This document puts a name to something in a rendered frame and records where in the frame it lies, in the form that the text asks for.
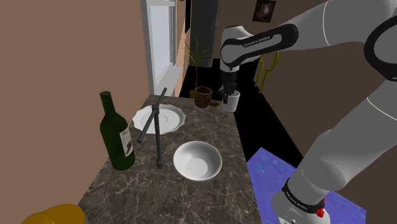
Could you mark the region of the blue patterned robot stand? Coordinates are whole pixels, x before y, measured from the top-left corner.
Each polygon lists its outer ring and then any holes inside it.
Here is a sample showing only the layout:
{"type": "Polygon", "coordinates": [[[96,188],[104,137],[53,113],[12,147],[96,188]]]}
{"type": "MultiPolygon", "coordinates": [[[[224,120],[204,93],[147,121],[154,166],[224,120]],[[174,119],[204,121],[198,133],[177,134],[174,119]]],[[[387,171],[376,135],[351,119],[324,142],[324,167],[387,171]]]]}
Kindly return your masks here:
{"type": "MultiPolygon", "coordinates": [[[[260,148],[247,162],[262,224],[278,224],[271,198],[280,190],[295,168],[260,148]]],[[[366,224],[366,210],[339,195],[330,192],[325,197],[325,209],[331,224],[366,224]]]]}

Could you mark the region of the potted green plant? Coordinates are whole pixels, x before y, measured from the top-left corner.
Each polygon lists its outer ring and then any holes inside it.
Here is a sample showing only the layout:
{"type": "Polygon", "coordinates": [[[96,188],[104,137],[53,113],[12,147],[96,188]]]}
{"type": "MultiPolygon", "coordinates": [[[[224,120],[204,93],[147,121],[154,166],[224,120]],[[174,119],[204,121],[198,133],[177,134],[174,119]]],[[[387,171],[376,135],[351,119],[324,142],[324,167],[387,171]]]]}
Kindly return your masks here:
{"type": "Polygon", "coordinates": [[[204,54],[209,51],[208,49],[204,49],[204,47],[202,47],[201,50],[198,49],[198,47],[199,47],[198,39],[196,39],[195,46],[196,46],[195,52],[192,52],[191,48],[187,45],[186,42],[185,42],[185,47],[184,47],[184,50],[188,53],[189,58],[192,60],[193,65],[195,67],[195,88],[193,91],[195,91],[195,89],[197,88],[199,62],[200,62],[201,58],[204,56],[204,54]]]}

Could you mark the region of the white cup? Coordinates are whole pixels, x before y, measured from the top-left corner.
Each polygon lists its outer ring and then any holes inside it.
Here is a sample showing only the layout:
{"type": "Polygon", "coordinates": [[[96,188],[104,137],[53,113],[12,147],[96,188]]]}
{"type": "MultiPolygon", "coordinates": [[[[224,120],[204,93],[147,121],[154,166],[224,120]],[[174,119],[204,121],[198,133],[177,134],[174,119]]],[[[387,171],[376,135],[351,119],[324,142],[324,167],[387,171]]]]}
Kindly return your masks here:
{"type": "Polygon", "coordinates": [[[233,94],[228,96],[228,102],[225,104],[222,102],[222,108],[226,112],[234,113],[237,109],[237,105],[239,102],[240,92],[235,90],[233,94]]]}

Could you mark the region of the dark green wine bottle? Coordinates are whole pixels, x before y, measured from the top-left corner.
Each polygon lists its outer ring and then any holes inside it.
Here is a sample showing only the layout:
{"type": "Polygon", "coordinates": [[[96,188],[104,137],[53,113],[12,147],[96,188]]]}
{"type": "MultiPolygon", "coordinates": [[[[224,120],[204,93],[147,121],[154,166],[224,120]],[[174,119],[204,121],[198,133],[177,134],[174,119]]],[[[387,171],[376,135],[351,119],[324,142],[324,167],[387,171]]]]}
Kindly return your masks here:
{"type": "Polygon", "coordinates": [[[114,169],[124,171],[133,166],[135,155],[130,136],[129,124],[115,110],[111,92],[100,94],[104,117],[100,123],[100,132],[114,169]]]}

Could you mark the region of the white scalloped plate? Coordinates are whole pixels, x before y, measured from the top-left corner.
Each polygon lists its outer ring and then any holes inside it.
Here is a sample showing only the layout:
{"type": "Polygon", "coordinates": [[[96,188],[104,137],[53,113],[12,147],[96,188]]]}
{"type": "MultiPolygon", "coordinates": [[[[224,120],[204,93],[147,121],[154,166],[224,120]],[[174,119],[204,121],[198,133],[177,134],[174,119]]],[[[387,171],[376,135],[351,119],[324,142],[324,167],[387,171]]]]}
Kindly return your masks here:
{"type": "MultiPolygon", "coordinates": [[[[183,113],[182,109],[171,104],[160,104],[159,109],[160,135],[175,132],[180,128],[180,126],[185,124],[186,115],[183,113]]],[[[151,112],[151,106],[146,106],[143,109],[140,109],[132,119],[134,127],[136,129],[143,130],[151,112]]]]}

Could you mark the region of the dark wall picture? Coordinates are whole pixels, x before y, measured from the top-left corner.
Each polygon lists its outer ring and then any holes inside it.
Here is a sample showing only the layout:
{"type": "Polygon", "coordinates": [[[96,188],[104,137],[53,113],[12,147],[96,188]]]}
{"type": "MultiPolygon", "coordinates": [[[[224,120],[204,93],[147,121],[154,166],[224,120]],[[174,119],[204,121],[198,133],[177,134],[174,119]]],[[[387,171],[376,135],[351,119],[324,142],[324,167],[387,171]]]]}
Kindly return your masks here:
{"type": "Polygon", "coordinates": [[[253,13],[253,21],[270,23],[275,4],[276,1],[274,0],[257,0],[253,13]]]}

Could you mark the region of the white bowl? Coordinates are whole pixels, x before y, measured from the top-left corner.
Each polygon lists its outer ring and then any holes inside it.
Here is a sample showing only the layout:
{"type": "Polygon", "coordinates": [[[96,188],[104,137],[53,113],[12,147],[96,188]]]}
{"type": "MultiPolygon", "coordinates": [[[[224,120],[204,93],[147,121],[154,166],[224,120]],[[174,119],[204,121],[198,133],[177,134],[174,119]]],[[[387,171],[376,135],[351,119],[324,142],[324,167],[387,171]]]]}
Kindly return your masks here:
{"type": "Polygon", "coordinates": [[[192,181],[207,181],[220,172],[223,160],[213,145],[203,141],[190,141],[177,148],[173,163],[183,177],[192,181]]]}

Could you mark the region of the brown mug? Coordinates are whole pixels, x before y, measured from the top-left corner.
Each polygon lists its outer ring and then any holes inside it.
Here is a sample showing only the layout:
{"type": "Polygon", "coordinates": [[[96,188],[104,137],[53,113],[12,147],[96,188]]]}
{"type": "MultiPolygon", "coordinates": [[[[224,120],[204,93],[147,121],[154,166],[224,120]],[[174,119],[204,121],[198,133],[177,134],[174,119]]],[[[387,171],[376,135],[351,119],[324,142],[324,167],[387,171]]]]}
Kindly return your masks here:
{"type": "Polygon", "coordinates": [[[199,108],[219,106],[219,101],[212,100],[213,91],[208,87],[197,87],[194,92],[195,105],[199,108]]]}

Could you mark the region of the dark grey tall cabinet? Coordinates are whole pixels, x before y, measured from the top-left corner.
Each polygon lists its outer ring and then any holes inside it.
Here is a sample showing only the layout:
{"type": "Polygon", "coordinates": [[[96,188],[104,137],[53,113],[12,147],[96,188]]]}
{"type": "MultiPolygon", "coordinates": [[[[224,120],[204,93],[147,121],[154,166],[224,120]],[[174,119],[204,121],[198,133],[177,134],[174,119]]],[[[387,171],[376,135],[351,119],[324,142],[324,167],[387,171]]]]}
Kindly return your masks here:
{"type": "Polygon", "coordinates": [[[190,50],[198,67],[212,67],[221,0],[192,0],[190,50]]]}

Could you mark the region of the window with white frame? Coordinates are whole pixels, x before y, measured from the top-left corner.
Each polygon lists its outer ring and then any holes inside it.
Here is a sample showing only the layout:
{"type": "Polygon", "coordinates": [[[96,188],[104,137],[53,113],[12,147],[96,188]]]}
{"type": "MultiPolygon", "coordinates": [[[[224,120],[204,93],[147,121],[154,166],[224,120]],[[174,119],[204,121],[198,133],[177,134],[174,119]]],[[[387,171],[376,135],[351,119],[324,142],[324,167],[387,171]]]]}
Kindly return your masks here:
{"type": "Polygon", "coordinates": [[[177,62],[176,0],[140,0],[148,84],[151,95],[175,90],[182,68],[177,62]]]}

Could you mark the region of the yellow round object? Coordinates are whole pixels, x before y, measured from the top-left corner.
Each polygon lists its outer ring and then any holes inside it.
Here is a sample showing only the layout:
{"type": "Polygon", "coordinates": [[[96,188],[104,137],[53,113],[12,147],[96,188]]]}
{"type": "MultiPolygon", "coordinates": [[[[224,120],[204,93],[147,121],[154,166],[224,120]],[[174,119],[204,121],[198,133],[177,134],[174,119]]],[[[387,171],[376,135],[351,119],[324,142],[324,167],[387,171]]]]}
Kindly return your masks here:
{"type": "Polygon", "coordinates": [[[89,224],[89,222],[79,206],[59,204],[30,215],[22,224],[89,224]]]}

